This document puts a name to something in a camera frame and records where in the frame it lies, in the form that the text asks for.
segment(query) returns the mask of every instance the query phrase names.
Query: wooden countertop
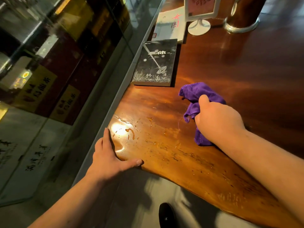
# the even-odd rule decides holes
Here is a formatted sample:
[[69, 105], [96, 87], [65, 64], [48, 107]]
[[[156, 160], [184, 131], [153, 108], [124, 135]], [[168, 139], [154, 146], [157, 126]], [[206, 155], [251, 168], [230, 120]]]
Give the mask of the wooden countertop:
[[[232, 1], [222, 0], [219, 16], [230, 12], [226, 3]], [[181, 0], [167, 0], [164, 9], [181, 5]], [[130, 85], [124, 93], [109, 124], [117, 156], [141, 158], [143, 170], [237, 217], [265, 226], [301, 227], [224, 153], [196, 145], [195, 123], [183, 119], [189, 101], [178, 93], [185, 84], [205, 82], [242, 115], [253, 133], [303, 157], [302, 5], [268, 0], [260, 24], [249, 33], [229, 34], [213, 27], [205, 35], [188, 34], [174, 87]]]

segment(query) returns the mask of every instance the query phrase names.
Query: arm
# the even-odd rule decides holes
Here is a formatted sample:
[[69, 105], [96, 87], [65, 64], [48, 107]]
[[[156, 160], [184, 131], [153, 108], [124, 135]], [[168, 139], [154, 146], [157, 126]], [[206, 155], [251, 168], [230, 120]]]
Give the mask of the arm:
[[248, 171], [304, 224], [304, 160], [247, 131], [233, 108], [199, 99], [200, 132]]
[[139, 166], [142, 160], [120, 161], [116, 158], [106, 128], [103, 138], [95, 145], [93, 163], [85, 177], [72, 187], [29, 228], [77, 227], [97, 199], [105, 183], [119, 172]]

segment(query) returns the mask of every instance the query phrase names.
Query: left hand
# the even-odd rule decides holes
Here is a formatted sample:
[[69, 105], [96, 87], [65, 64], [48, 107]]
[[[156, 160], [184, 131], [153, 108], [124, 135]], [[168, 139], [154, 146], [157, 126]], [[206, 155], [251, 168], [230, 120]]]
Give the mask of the left hand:
[[120, 172], [142, 164], [141, 159], [120, 161], [112, 149], [109, 135], [110, 131], [105, 128], [103, 138], [100, 138], [95, 144], [93, 163], [86, 173], [87, 177], [93, 178], [101, 184], [112, 179]]

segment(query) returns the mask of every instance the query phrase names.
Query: glass display case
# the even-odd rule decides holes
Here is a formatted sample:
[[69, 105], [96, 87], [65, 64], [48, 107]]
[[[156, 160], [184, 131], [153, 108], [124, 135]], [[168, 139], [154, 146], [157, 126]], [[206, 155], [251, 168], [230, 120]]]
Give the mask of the glass display case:
[[0, 211], [72, 185], [163, 1], [0, 0]]

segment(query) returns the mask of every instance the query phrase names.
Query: purple microfiber towel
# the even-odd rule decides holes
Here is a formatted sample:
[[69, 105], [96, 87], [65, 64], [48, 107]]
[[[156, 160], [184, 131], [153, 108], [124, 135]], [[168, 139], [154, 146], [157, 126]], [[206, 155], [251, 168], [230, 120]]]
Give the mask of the purple microfiber towel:
[[[203, 82], [184, 85], [181, 88], [178, 95], [183, 96], [184, 98], [186, 98], [190, 101], [190, 105], [184, 114], [184, 119], [187, 123], [190, 121], [188, 116], [191, 116], [191, 118], [194, 119], [195, 116], [200, 113], [199, 97], [204, 94], [208, 96], [209, 101], [226, 104], [225, 100], [221, 96], [219, 96], [216, 92], [214, 92], [209, 86], [207, 86]], [[212, 145], [212, 143], [209, 140], [207, 140], [207, 138], [205, 138], [203, 136], [203, 134], [201, 134], [201, 132], [199, 131], [199, 129], [197, 127], [196, 127], [196, 131], [195, 131], [194, 141], [199, 146]]]

